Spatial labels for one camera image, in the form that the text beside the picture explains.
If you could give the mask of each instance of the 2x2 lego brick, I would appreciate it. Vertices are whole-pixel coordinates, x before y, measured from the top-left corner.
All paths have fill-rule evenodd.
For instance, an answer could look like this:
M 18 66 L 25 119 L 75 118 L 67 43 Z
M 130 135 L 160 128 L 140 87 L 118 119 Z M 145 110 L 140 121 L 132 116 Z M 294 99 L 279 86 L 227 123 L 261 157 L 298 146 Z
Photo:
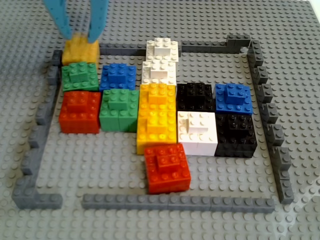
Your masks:
M 177 84 L 177 111 L 214 112 L 212 86 L 204 83 Z
M 136 88 L 136 66 L 128 66 L 123 63 L 104 65 L 100 81 L 100 92 L 110 89 Z
M 106 132 L 137 132 L 139 91 L 104 90 L 99 120 Z
M 252 117 L 237 114 L 216 114 L 218 144 L 216 157 L 251 158 L 257 148 Z

